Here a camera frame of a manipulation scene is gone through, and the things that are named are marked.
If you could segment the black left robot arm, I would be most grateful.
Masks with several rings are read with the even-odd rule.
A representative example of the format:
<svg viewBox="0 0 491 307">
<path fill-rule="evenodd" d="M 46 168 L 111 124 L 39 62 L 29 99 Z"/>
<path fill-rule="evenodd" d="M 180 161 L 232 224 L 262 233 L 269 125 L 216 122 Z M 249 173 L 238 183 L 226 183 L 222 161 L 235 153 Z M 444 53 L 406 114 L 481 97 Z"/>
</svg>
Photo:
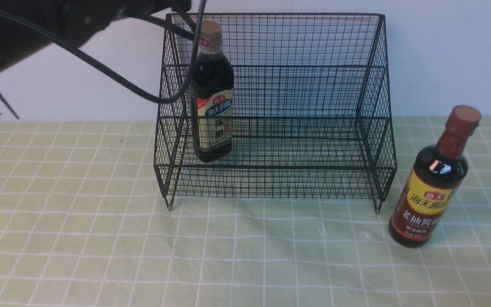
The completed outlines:
<svg viewBox="0 0 491 307">
<path fill-rule="evenodd" d="M 54 43 L 135 95 L 169 104 L 183 96 L 191 83 L 205 6 L 201 1 L 193 20 L 189 0 L 0 0 L 0 72 Z M 175 95 L 156 97 L 81 51 L 95 34 L 126 18 L 152 23 L 193 42 L 187 76 Z M 1 93 L 0 100 L 19 117 Z"/>
</svg>

